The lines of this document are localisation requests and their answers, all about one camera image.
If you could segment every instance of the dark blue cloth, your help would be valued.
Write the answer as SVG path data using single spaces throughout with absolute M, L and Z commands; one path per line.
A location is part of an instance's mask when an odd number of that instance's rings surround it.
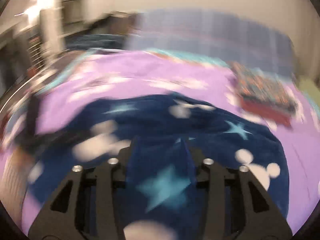
M 177 118 L 170 110 L 173 106 L 181 106 L 189 115 Z M 235 158 L 240 149 L 250 151 L 252 163 L 264 168 L 277 163 L 280 175 L 270 179 L 268 193 L 283 216 L 287 216 L 289 172 L 279 140 L 265 126 L 219 108 L 200 106 L 212 105 L 177 93 L 122 100 L 99 99 L 88 104 L 65 127 L 66 130 L 89 130 L 95 124 L 113 120 L 117 126 L 112 134 L 119 140 L 137 137 L 128 164 L 127 187 L 117 190 L 115 195 L 123 227 L 136 220 L 155 220 L 173 228 L 179 239 L 194 238 L 206 193 L 195 187 L 195 167 L 186 148 L 187 140 L 201 148 L 206 157 L 226 167 L 242 165 Z M 106 153 L 82 163 L 72 149 L 55 145 L 41 158 L 44 172 L 30 185 L 41 203 L 73 165 L 89 168 L 110 158 Z

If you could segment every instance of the red object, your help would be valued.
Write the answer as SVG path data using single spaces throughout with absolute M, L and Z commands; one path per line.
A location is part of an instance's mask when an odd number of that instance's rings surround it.
M 276 123 L 283 124 L 290 127 L 290 115 L 284 114 L 281 111 L 277 111 L 270 106 L 265 106 L 263 104 L 255 103 L 252 101 L 244 100 L 243 97 L 239 96 L 240 104 L 242 109 L 247 112 L 260 115 L 263 118 L 270 119 Z

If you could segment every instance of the purple bed sheet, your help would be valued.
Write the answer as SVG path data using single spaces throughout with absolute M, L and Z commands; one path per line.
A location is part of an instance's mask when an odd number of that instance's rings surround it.
M 97 98 L 132 98 L 173 90 L 207 101 L 251 122 L 268 126 L 281 141 L 290 176 L 287 221 L 295 233 L 319 201 L 319 121 L 308 101 L 293 84 L 287 84 L 286 89 L 296 99 L 299 109 L 292 119 L 291 129 L 243 112 L 238 106 L 234 85 L 235 76 L 228 68 L 173 62 L 143 51 L 93 55 L 76 68 L 67 82 L 44 98 L 37 132 L 62 128 L 82 107 Z M 9 147 L 0 161 L 1 174 L 11 153 Z M 41 167 L 36 165 L 32 172 L 34 181 L 41 175 Z M 41 204 L 28 191 L 22 211 L 22 230 L 25 234 L 28 234 L 40 208 Z

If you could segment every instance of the pillow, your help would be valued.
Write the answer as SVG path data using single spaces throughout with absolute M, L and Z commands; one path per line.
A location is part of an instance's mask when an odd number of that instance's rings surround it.
M 237 62 L 232 62 L 230 66 L 237 76 L 236 90 L 241 107 L 245 111 L 290 126 L 290 118 L 295 114 L 297 104 L 281 82 L 257 74 Z

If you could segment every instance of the mickey mouse silhouette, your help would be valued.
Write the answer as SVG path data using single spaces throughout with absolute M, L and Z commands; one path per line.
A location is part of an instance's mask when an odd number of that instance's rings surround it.
M 268 190 L 270 186 L 270 178 L 275 179 L 280 175 L 280 167 L 277 163 L 270 163 L 267 168 L 262 165 L 252 163 L 253 155 L 246 149 L 236 151 L 235 158 L 239 163 L 250 169 L 265 190 Z

